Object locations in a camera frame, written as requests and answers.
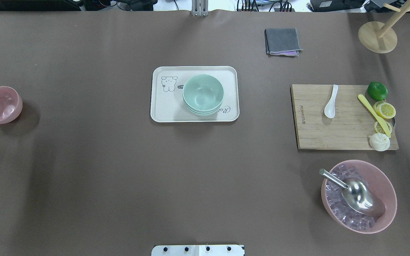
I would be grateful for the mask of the wooden cutting board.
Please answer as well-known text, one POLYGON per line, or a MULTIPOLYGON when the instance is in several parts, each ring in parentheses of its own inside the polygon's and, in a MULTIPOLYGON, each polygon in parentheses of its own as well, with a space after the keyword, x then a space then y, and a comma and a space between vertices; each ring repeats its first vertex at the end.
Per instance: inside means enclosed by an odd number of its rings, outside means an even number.
POLYGON ((369 136, 375 133, 375 119, 358 100, 366 85, 339 85, 335 116, 324 113, 332 85, 293 84, 291 98, 297 146, 314 150, 371 150, 369 136))

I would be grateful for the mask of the metal ice scoop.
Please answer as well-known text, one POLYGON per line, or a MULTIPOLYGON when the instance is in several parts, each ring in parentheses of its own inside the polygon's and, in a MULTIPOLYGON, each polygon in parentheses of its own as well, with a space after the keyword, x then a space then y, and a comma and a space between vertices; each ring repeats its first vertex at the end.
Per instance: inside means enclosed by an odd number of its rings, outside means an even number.
POLYGON ((341 189, 343 199, 353 210, 375 218, 385 213, 385 204, 361 180, 353 177, 340 180, 325 169, 320 169, 319 174, 341 189))

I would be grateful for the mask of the aluminium frame post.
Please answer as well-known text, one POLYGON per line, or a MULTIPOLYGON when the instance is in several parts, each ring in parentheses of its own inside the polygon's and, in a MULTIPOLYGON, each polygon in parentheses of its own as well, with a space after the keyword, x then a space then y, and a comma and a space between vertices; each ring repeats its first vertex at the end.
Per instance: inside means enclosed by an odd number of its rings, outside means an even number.
POLYGON ((209 1, 208 0, 192 0, 191 3, 191 15, 198 17, 205 17, 209 14, 209 1))

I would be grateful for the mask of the white ceramic spoon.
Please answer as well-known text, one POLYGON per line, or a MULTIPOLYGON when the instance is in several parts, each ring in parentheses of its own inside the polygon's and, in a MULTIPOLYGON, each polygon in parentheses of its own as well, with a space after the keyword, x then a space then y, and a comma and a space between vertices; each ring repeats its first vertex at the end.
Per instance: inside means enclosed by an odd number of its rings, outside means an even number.
POLYGON ((331 93, 331 97, 329 99, 329 101, 327 102, 326 106, 324 107, 324 115, 327 118, 334 118, 335 117, 335 101, 336 101, 336 97, 337 97, 337 92, 339 90, 339 86, 334 84, 332 86, 332 93, 331 93))

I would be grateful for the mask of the yellow plastic knife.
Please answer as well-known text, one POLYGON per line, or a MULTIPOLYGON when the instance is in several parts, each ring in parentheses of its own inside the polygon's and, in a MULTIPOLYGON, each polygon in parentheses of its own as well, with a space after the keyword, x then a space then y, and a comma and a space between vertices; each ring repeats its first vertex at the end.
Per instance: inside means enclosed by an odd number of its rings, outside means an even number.
POLYGON ((368 109, 368 111, 373 115, 375 120, 381 125, 381 128, 383 129, 384 133, 388 138, 391 138, 391 131, 389 130, 389 127, 387 126, 386 121, 377 115, 375 110, 372 108, 371 104, 369 101, 366 99, 366 97, 363 94, 358 94, 358 100, 368 109))

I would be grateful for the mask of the green lime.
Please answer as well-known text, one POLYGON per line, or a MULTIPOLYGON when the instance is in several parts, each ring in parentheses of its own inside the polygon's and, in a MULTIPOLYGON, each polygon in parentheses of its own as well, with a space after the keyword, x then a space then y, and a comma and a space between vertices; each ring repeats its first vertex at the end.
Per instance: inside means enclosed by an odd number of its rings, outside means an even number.
POLYGON ((376 101, 384 101, 387 99, 388 90, 383 83, 372 81, 367 87, 367 94, 376 101))

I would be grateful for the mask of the grey folded cloth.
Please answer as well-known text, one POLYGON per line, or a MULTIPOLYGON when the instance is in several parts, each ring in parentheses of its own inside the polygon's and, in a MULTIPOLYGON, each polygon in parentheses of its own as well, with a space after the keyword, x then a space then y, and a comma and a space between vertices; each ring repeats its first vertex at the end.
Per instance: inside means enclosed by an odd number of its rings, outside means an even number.
POLYGON ((267 55, 297 57, 302 50, 296 28, 266 28, 264 36, 267 55))

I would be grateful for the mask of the cream serving tray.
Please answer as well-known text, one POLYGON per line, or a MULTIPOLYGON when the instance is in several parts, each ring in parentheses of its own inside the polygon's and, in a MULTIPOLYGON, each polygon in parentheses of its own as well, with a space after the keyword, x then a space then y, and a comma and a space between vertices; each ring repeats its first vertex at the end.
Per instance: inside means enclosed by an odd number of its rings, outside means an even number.
POLYGON ((237 71, 228 65, 160 66, 153 71, 150 117, 158 123, 233 122, 240 114, 237 71), (218 110, 206 116, 192 113, 184 103, 183 86, 195 75, 215 77, 224 88, 218 110))

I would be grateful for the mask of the stacked green bowls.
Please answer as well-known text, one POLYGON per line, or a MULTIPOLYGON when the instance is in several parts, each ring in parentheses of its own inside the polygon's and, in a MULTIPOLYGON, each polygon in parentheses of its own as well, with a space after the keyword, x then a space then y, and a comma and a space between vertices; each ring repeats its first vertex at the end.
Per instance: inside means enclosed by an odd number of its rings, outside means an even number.
POLYGON ((184 84, 184 104, 196 115, 212 115, 221 107, 223 99, 223 85, 211 75, 195 75, 184 84))

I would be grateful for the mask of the clear ice cubes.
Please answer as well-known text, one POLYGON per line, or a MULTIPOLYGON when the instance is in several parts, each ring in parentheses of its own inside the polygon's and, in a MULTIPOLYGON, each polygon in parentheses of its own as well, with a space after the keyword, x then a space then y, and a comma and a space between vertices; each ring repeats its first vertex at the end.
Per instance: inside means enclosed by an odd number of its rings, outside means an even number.
MULTIPOLYGON (((346 178, 358 178, 365 185, 368 182, 360 175, 355 166, 348 164, 340 164, 337 168, 331 171, 334 177, 340 180, 346 178)), ((326 200, 330 207, 332 214, 337 217, 338 221, 357 231, 368 231, 369 228, 374 227, 378 221, 377 217, 370 217, 366 214, 358 213, 353 210, 344 200, 341 189, 331 181, 326 181, 326 200)))

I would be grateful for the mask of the white mounting plate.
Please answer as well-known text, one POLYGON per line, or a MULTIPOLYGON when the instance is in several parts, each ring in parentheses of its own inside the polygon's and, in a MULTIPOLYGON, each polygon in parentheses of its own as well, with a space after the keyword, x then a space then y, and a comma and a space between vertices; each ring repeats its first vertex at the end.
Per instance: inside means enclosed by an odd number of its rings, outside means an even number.
POLYGON ((245 247, 237 244, 159 245, 152 256, 245 256, 245 247))

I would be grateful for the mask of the large pink bowl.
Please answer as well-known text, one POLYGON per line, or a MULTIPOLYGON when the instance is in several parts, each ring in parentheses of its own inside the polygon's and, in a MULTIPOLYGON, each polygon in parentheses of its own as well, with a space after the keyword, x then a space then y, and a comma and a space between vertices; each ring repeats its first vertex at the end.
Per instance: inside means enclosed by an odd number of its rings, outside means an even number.
POLYGON ((337 165, 335 165, 335 167, 331 169, 331 171, 337 168, 340 164, 348 164, 357 168, 360 175, 368 182, 368 185, 366 185, 366 187, 369 188, 369 190, 371 190, 374 195, 382 200, 382 202, 385 204, 386 211, 383 215, 378 217, 378 221, 376 222, 374 227, 369 228, 368 231, 357 231, 348 228, 338 221, 337 217, 332 214, 332 211, 327 204, 325 191, 326 181, 328 181, 327 179, 324 179, 321 186, 321 200, 324 209, 337 224, 353 232, 360 234, 375 234, 385 230, 395 219, 398 207, 397 196, 389 178, 373 164, 357 159, 350 159, 339 162, 337 165))

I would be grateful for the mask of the wooden mug tree stand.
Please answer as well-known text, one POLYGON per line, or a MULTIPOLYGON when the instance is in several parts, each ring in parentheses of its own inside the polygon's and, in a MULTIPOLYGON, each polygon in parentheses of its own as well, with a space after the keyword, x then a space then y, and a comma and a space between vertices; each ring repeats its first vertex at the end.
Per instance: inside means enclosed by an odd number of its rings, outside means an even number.
POLYGON ((410 11, 410 0, 404 3, 402 7, 397 8, 389 4, 384 4, 390 10, 395 11, 394 15, 386 23, 371 21, 363 24, 358 30, 358 39, 370 51, 385 54, 389 53, 397 45, 397 35, 392 26, 410 11))

